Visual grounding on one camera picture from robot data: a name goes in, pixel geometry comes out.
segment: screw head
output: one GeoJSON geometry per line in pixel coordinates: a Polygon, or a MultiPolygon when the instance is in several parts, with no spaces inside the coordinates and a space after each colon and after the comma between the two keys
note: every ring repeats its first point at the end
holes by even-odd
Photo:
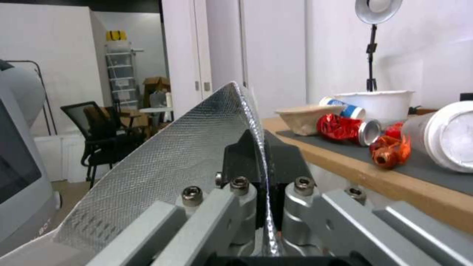
{"type": "Polygon", "coordinates": [[[358,201],[361,205],[365,205],[366,193],[361,188],[357,186],[349,186],[345,189],[345,193],[352,199],[358,201]]]}
{"type": "Polygon", "coordinates": [[[314,192],[315,182],[309,177],[298,177],[294,181],[294,191],[301,196],[310,196],[314,192]]]}
{"type": "Polygon", "coordinates": [[[182,193],[182,203],[188,207],[195,207],[202,203],[203,195],[202,190],[198,186],[188,186],[182,193]]]}
{"type": "Polygon", "coordinates": [[[221,187],[222,181],[223,181],[222,179],[223,179],[222,172],[215,173],[215,186],[221,187]]]}
{"type": "Polygon", "coordinates": [[[230,191],[235,195],[243,196],[248,193],[250,182],[246,177],[236,177],[230,182],[230,191]]]}

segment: black office chair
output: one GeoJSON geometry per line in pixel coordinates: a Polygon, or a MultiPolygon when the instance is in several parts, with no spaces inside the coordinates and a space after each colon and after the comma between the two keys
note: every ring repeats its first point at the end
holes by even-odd
{"type": "Polygon", "coordinates": [[[90,188],[94,186],[98,165],[108,164],[111,169],[114,163],[123,160],[144,142],[143,128],[124,126],[113,108],[107,109],[108,116],[95,102],[62,106],[61,110],[84,135],[85,147],[80,163],[87,167],[90,188]],[[117,130],[123,130],[124,133],[117,134],[117,130]]]}

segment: silver foil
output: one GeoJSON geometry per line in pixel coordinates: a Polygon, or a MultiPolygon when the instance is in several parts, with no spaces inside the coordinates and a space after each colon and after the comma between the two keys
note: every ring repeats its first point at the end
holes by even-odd
{"type": "MultiPolygon", "coordinates": [[[[156,200],[173,204],[189,185],[209,193],[215,173],[222,170],[224,148],[248,128],[265,158],[263,128],[253,100],[245,88],[231,82],[102,177],[62,222],[53,241],[96,254],[156,200]]],[[[261,181],[268,186],[266,161],[260,162],[261,181]]],[[[266,204],[270,210],[269,195],[266,204]]],[[[277,256],[271,212],[265,232],[268,255],[277,256]]]]}

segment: cardboard box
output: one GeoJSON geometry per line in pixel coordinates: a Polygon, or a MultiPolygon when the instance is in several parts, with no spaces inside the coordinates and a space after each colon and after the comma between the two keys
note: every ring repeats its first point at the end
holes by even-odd
{"type": "Polygon", "coordinates": [[[171,92],[171,83],[169,82],[169,79],[165,77],[145,78],[143,85],[145,85],[145,89],[143,91],[143,108],[150,107],[149,95],[151,93],[154,93],[157,90],[171,92]]]}

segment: white table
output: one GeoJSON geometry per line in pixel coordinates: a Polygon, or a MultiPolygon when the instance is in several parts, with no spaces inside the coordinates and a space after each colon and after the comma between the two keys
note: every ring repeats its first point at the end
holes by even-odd
{"type": "Polygon", "coordinates": [[[140,109],[140,113],[162,113],[162,112],[172,112],[172,107],[159,107],[159,108],[143,108],[140,109]]]}

